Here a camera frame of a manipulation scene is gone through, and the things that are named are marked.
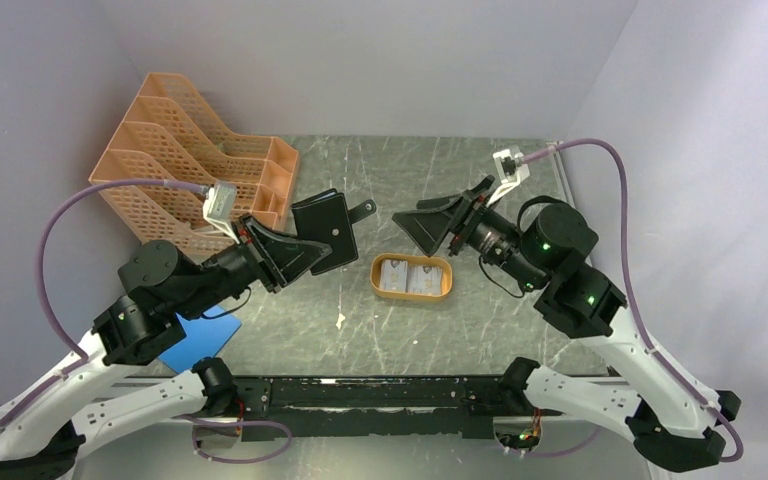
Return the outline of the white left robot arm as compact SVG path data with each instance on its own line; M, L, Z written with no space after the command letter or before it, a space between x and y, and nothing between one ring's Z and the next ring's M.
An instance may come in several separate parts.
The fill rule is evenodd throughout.
M75 351L20 396L0 405L0 479L63 479L77 461L119 437L173 417L221 416L238 388L228 366L205 358L159 385L113 400L99 395L183 341L197 320L254 283L276 293L332 253L325 242L267 228L252 216L232 243L202 262L154 240L119 269L124 294Z

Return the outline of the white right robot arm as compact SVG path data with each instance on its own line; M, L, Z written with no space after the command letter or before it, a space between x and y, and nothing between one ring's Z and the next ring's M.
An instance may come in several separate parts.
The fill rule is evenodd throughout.
M535 293L547 324L589 348L616 370L625 389L560 374L516 358L502 375L494 404L535 416L572 415L629 440L647 461L683 473L725 461L728 430L741 401L711 389L674 365L671 356L634 318L628 291L587 263L598 236L568 203L549 196L527 201L537 215L528 225L491 205L492 179L447 197L419 201L393 221L425 255L474 249L481 268L496 266Z

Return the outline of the black leather card holder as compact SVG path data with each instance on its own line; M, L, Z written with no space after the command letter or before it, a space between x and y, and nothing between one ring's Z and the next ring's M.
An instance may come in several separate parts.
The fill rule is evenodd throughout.
M377 204L367 199L349 208L345 194L330 188L291 205L296 234L302 240L326 244L330 252L311 268L320 275L358 259L353 226L377 212Z

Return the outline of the orange oval tray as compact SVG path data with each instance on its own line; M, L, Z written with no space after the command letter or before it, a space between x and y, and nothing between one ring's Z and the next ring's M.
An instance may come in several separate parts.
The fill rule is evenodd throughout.
M436 303L450 294L453 282L453 269L441 257L384 253L371 265L372 290L381 298Z

